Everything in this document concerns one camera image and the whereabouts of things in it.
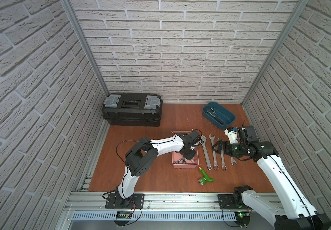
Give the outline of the short open-end wrench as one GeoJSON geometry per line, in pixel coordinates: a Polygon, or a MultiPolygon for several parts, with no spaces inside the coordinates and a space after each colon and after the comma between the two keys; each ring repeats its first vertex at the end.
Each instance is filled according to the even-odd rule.
{"type": "Polygon", "coordinates": [[[231,157],[231,165],[237,165],[237,162],[234,157],[231,157]]]}

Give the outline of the pink plastic storage box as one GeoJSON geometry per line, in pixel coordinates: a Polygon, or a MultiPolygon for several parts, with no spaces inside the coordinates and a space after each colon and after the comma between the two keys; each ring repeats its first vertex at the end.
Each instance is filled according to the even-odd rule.
{"type": "Polygon", "coordinates": [[[186,159],[187,164],[173,164],[174,161],[181,159],[183,156],[178,151],[172,152],[172,164],[174,168],[179,169],[194,169],[199,165],[199,156],[198,156],[198,146],[201,144],[201,136],[197,131],[174,131],[173,132],[176,137],[179,137],[183,143],[183,147],[185,145],[196,147],[196,155],[189,161],[186,159]]]}

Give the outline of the adjustable steel wrench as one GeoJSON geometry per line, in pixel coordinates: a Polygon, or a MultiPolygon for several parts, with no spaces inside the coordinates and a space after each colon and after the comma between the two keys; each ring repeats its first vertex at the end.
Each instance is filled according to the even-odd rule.
{"type": "Polygon", "coordinates": [[[211,162],[210,162],[209,155],[208,155],[208,152],[207,152],[206,142],[207,142],[207,138],[204,135],[202,135],[201,136],[201,145],[202,145],[202,148],[203,148],[205,161],[206,161],[206,164],[207,164],[207,169],[211,171],[212,166],[211,166],[211,162]]]}

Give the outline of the medium combination wrench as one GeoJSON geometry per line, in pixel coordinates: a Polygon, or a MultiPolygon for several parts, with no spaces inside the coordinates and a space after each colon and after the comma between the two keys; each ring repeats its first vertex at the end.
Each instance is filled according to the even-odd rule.
{"type": "Polygon", "coordinates": [[[221,159],[222,159],[222,170],[223,171],[226,171],[227,170],[227,167],[226,167],[225,159],[224,159],[223,143],[224,143],[223,140],[218,139],[218,152],[220,153],[221,159]]]}

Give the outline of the long combination wrench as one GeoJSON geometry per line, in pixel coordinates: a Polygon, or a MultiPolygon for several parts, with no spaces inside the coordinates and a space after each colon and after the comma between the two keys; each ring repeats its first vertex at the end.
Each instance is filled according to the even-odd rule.
{"type": "MultiPolygon", "coordinates": [[[[211,142],[211,146],[213,147],[215,144],[215,137],[212,135],[209,135],[210,138],[210,142],[211,142]]],[[[218,162],[217,162],[217,153],[212,150],[212,154],[213,154],[213,168],[214,170],[218,171],[219,170],[219,166],[218,166],[218,162]]]]}

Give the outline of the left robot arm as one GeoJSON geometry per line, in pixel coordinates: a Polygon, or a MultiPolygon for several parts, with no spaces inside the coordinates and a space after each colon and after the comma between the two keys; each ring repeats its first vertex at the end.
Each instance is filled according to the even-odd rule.
{"type": "Polygon", "coordinates": [[[201,135],[195,130],[160,140],[142,137],[125,154],[125,172],[115,189],[116,195],[123,201],[130,201],[138,179],[149,170],[157,157],[178,152],[190,161],[196,155],[196,147],[202,142],[201,135]]]}

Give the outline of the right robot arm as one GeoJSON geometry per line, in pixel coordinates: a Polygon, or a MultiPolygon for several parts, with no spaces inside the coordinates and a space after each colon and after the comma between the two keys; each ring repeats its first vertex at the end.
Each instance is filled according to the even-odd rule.
{"type": "Polygon", "coordinates": [[[260,141],[253,126],[227,128],[228,141],[219,140],[212,146],[218,154],[240,161],[253,160],[273,186],[282,208],[265,200],[250,186],[235,187],[229,201],[220,207],[248,207],[256,211],[276,230],[328,230],[331,220],[305,198],[285,169],[278,151],[269,141],[260,141]]]}

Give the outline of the steel wrench in pink box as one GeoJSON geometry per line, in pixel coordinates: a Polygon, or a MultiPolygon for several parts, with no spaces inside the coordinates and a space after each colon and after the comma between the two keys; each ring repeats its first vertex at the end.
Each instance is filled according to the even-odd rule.
{"type": "Polygon", "coordinates": [[[182,157],[181,159],[174,161],[173,164],[187,164],[186,158],[182,157]]]}

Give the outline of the teal plastic storage box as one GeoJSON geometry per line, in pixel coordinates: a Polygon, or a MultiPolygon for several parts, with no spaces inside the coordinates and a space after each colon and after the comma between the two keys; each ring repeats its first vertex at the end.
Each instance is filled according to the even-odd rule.
{"type": "Polygon", "coordinates": [[[202,109],[202,113],[203,116],[209,120],[212,124],[214,124],[217,128],[225,130],[228,127],[231,126],[231,124],[236,120],[235,115],[230,112],[229,110],[227,110],[226,108],[224,108],[222,105],[220,105],[217,102],[210,102],[208,104],[206,104],[203,109],[202,109]],[[224,124],[220,124],[217,120],[215,120],[212,116],[210,116],[207,113],[207,110],[213,107],[216,111],[217,116],[224,122],[224,124]]]}

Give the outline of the black tool in teal box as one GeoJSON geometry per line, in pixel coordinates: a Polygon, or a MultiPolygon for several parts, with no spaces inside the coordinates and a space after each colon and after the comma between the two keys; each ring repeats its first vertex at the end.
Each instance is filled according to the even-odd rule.
{"type": "Polygon", "coordinates": [[[208,110],[207,110],[207,113],[212,116],[215,120],[217,120],[220,124],[224,124],[224,122],[217,116],[216,114],[216,111],[213,107],[210,107],[208,110]]]}

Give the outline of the black plastic toolbox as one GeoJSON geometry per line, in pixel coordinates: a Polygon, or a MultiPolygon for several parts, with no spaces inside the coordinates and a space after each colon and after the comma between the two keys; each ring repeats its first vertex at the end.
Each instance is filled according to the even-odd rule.
{"type": "Polygon", "coordinates": [[[102,115],[112,126],[158,127],[163,101],[157,94],[114,93],[102,106],[102,115]]]}

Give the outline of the right controller board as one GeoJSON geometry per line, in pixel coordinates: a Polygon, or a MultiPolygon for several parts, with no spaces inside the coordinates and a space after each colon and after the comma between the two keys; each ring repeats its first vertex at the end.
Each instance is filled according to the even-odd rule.
{"type": "Polygon", "coordinates": [[[250,214],[248,212],[235,212],[235,223],[240,227],[246,227],[250,223],[250,214]]]}

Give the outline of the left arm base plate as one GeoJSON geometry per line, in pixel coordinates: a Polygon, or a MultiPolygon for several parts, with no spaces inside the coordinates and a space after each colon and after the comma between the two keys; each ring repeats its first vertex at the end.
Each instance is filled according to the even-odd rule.
{"type": "Polygon", "coordinates": [[[111,193],[107,196],[106,209],[131,209],[143,208],[145,194],[133,194],[131,197],[123,199],[120,195],[111,193]]]}

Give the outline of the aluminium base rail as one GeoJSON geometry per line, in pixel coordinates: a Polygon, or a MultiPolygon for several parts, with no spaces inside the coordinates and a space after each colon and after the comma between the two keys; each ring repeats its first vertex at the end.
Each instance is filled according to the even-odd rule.
{"type": "MultiPolygon", "coordinates": [[[[220,211],[219,193],[144,192],[142,211],[220,211]]],[[[64,211],[129,211],[128,208],[106,208],[102,192],[71,192],[64,211]]]]}

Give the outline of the left aluminium corner post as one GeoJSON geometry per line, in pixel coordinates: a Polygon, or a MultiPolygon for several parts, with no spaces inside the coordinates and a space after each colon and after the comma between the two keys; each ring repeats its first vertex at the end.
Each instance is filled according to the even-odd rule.
{"type": "Polygon", "coordinates": [[[101,86],[101,89],[103,91],[103,93],[105,94],[105,96],[109,96],[109,90],[105,84],[105,81],[103,79],[103,76],[101,74],[101,71],[98,67],[98,64],[97,62],[95,61],[95,58],[94,58],[94,55],[93,55],[93,52],[92,50],[90,49],[90,46],[89,46],[89,43],[86,39],[86,36],[84,34],[84,31],[81,27],[81,24],[80,24],[80,21],[75,13],[75,10],[73,8],[73,5],[71,3],[71,1],[69,0],[62,0],[62,5],[65,9],[65,12],[67,14],[67,17],[68,19],[70,20],[70,23],[77,35],[77,38],[82,46],[82,49],[89,61],[89,64],[91,65],[92,69],[93,69],[93,72],[94,72],[94,75],[96,77],[96,79],[98,80],[99,82],[99,85],[101,86]]]}

